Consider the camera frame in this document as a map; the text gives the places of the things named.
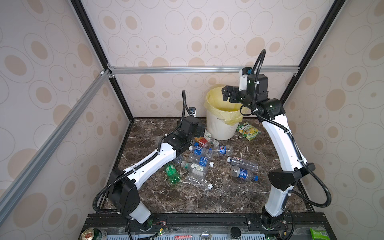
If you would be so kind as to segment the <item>green soda bottle yellow cap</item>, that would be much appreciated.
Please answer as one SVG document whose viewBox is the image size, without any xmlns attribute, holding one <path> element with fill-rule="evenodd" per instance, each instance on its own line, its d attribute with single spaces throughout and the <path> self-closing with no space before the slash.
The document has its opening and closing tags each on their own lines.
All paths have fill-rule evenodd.
<svg viewBox="0 0 384 240">
<path fill-rule="evenodd" d="M 165 172 L 167 174 L 168 179 L 173 185 L 178 184 L 180 182 L 180 175 L 176 167 L 172 163 L 167 163 L 165 165 Z"/>
</svg>

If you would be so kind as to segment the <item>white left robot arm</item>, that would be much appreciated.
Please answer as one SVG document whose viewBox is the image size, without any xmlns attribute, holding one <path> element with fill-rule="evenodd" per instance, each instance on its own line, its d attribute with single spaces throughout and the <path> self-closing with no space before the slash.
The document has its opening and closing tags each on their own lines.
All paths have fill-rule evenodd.
<svg viewBox="0 0 384 240">
<path fill-rule="evenodd" d="M 205 135 L 206 124 L 194 116 L 185 117 L 178 126 L 161 138 L 158 148 L 125 170 L 113 171 L 106 189 L 115 212 L 144 225 L 152 220 L 151 211 L 142 203 L 139 189 L 161 167 L 189 149 L 193 139 Z"/>
</svg>

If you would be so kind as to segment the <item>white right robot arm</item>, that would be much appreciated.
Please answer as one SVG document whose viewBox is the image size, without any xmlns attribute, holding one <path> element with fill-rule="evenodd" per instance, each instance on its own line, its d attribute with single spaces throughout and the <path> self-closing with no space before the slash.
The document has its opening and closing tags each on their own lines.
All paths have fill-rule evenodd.
<svg viewBox="0 0 384 240">
<path fill-rule="evenodd" d="M 240 103 L 257 116 L 278 153 L 281 166 L 269 172 L 272 187 L 262 212 L 262 219 L 271 224 L 282 217 L 294 185 L 309 173 L 303 167 L 306 159 L 292 142 L 292 132 L 282 103 L 268 98 L 268 78 L 265 75 L 241 74 L 239 86 L 223 87 L 222 94 L 224 101 Z"/>
</svg>

